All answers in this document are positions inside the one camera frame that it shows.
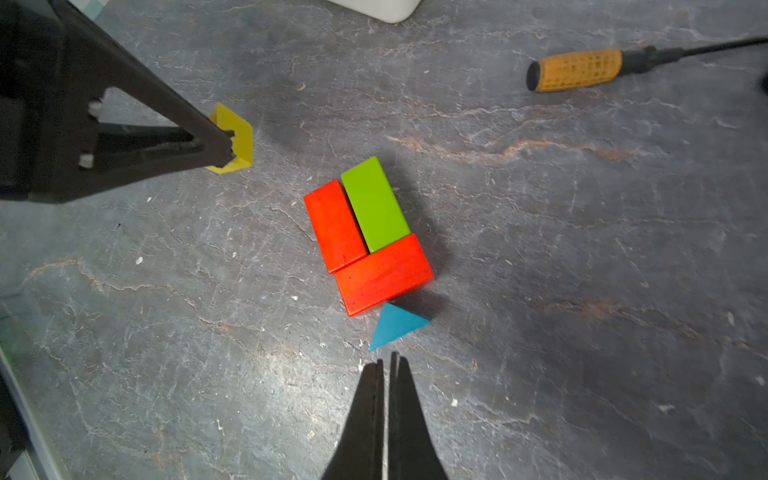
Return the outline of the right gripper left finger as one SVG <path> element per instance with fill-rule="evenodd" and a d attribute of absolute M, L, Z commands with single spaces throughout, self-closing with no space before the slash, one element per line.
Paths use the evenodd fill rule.
<path fill-rule="evenodd" d="M 364 366 L 336 450 L 322 479 L 382 479 L 383 361 Z"/>

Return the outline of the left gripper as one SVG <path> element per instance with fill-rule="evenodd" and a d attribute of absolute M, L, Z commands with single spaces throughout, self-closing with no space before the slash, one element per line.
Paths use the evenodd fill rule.
<path fill-rule="evenodd" d="M 215 125 L 68 1 L 1 3 L 1 198 L 64 203 L 234 158 Z"/>

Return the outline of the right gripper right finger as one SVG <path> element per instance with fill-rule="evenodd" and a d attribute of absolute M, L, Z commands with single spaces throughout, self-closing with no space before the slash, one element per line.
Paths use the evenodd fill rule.
<path fill-rule="evenodd" d="M 389 479 L 448 479 L 431 441 L 409 362 L 397 352 L 390 364 L 387 444 Z"/>

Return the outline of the teal small block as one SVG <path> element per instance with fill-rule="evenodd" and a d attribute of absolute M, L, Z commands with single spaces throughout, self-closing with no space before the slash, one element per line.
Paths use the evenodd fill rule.
<path fill-rule="evenodd" d="M 392 303 L 384 303 L 368 351 L 373 352 L 429 323 L 430 320 L 423 316 Z"/>

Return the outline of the red block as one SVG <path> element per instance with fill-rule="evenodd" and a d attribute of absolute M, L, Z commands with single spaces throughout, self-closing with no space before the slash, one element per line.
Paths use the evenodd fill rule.
<path fill-rule="evenodd" d="M 346 313 L 363 314 L 421 288 L 434 272 L 415 234 L 367 255 L 334 274 Z"/>
<path fill-rule="evenodd" d="M 368 255 L 352 208 L 338 180 L 332 180 L 305 195 L 304 204 L 329 274 Z"/>

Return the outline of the yellow small block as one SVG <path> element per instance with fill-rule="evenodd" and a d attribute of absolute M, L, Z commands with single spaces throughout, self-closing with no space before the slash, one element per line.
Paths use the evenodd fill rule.
<path fill-rule="evenodd" d="M 249 168 L 254 158 L 252 126 L 221 103 L 214 106 L 209 118 L 221 130 L 233 133 L 230 139 L 234 158 L 223 167 L 209 166 L 208 170 L 226 174 Z"/>

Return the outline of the green rectangular block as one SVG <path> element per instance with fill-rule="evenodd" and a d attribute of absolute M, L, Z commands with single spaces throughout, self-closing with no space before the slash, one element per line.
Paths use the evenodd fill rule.
<path fill-rule="evenodd" d="M 376 157 L 344 172 L 341 180 L 370 253 L 411 234 Z"/>

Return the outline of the white plastic storage box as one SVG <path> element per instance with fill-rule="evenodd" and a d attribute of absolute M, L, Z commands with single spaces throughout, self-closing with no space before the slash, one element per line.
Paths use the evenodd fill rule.
<path fill-rule="evenodd" d="M 389 24 L 408 19 L 421 0 L 329 0 L 331 3 Z"/>

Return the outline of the small wooden-handled screwdriver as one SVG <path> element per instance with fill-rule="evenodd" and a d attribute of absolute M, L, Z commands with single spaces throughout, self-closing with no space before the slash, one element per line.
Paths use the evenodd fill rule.
<path fill-rule="evenodd" d="M 570 52 L 534 60 L 526 72 L 526 87 L 536 93 L 590 87 L 611 82 L 620 76 L 648 73 L 658 66 L 676 63 L 687 57 L 766 44 L 766 37 L 754 37 L 688 49 L 647 46 L 625 51 L 599 49 Z"/>

